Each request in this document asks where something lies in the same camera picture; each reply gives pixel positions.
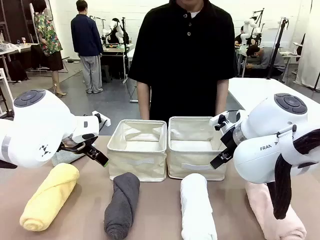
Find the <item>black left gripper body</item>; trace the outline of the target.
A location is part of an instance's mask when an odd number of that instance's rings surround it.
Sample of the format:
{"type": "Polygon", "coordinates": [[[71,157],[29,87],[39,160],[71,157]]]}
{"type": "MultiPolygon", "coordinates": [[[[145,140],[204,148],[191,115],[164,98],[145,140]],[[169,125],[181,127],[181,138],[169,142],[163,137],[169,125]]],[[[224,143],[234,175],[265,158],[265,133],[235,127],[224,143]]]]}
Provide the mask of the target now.
{"type": "Polygon", "coordinates": [[[79,143],[76,146],[66,146],[61,142],[58,151],[67,151],[74,154],[97,155],[98,150],[93,146],[93,143],[97,139],[98,136],[95,136],[93,138],[86,139],[84,142],[79,143]]]}

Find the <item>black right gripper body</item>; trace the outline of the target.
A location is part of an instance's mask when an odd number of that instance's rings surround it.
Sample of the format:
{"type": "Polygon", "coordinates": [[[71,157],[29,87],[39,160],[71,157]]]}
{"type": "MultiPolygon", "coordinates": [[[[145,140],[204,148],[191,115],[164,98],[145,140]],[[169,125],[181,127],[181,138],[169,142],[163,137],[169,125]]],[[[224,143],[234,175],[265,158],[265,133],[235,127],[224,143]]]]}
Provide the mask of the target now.
{"type": "Polygon", "coordinates": [[[228,130],[225,131],[221,137],[221,142],[225,145],[225,149],[220,153],[220,155],[232,156],[235,152],[237,144],[233,138],[233,132],[235,130],[235,125],[231,126],[228,130]]]}

